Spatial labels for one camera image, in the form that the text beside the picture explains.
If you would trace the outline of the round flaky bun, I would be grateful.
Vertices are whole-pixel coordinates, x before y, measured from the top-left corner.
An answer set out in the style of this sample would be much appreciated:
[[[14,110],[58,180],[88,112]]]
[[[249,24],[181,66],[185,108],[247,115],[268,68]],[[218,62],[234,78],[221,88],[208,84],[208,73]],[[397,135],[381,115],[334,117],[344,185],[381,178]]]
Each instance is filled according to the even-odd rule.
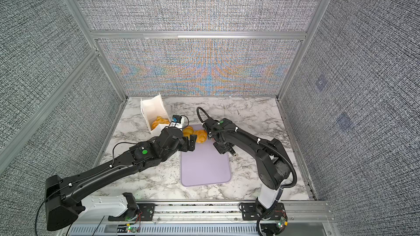
[[[205,130],[197,130],[193,132],[196,135],[196,143],[202,144],[207,141],[207,132]]]

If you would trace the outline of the white paper gift bag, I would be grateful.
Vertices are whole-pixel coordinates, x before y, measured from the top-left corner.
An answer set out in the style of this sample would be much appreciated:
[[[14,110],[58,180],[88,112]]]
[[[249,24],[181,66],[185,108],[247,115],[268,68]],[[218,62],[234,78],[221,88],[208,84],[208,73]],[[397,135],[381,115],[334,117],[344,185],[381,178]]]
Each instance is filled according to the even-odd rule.
[[[141,112],[147,122],[148,130],[150,131],[153,137],[159,136],[161,131],[165,127],[169,126],[169,124],[160,124],[154,130],[151,129],[151,125],[153,121],[156,120],[157,116],[161,116],[164,119],[170,120],[170,117],[165,109],[161,95],[157,95],[150,99],[142,99]]]

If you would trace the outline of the glazed ring donut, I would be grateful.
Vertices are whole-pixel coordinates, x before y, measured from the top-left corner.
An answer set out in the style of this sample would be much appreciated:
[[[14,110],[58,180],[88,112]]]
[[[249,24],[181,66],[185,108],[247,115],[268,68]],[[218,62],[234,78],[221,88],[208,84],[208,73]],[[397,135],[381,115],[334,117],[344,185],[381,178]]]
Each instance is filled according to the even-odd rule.
[[[158,125],[160,124],[169,124],[169,120],[168,119],[164,119],[161,116],[157,116],[156,120],[153,121],[152,125],[151,125],[151,129],[154,130]]]

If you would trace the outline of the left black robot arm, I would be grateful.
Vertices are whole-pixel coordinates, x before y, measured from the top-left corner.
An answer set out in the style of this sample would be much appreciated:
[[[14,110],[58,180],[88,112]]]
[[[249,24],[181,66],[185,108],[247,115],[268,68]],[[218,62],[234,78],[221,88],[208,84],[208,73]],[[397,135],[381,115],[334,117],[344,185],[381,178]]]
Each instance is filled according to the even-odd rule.
[[[45,214],[48,231],[74,223],[87,207],[82,200],[93,192],[126,176],[158,166],[178,151],[195,150],[197,135],[186,137],[175,127],[166,127],[157,137],[131,145],[116,158],[80,174],[45,181]]]

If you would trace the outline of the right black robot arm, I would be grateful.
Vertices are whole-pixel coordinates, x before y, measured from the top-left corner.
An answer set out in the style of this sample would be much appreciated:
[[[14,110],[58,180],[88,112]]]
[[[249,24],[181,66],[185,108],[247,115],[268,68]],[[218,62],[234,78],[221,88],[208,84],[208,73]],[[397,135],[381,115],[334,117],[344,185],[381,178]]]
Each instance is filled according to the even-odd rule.
[[[296,170],[283,144],[273,139],[261,139],[237,127],[228,119],[206,119],[202,123],[213,146],[220,154],[235,154],[238,147],[256,162],[257,175],[262,182],[260,195],[255,202],[255,212],[267,218],[276,207],[284,189],[293,188],[297,183]]]

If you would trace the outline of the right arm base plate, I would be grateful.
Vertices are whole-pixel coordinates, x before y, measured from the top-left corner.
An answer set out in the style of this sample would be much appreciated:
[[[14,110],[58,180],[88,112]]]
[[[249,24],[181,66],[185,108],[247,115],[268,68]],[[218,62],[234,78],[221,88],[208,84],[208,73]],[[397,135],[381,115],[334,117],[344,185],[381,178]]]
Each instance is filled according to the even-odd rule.
[[[266,210],[260,203],[255,202],[241,202],[239,210],[242,214],[242,219],[245,221],[257,221],[257,219]],[[278,202],[270,213],[263,217],[263,220],[288,221],[288,216],[285,211],[283,203]]]

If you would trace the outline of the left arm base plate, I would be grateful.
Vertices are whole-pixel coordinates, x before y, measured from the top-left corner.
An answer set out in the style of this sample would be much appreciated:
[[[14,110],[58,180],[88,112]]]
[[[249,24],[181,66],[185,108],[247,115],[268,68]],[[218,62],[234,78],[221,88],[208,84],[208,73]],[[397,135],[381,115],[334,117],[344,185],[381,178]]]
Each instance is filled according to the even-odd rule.
[[[134,222],[140,221],[152,221],[154,216],[156,204],[154,203],[140,203],[135,208],[129,208],[125,213],[118,217],[109,216],[108,221],[124,221]]]

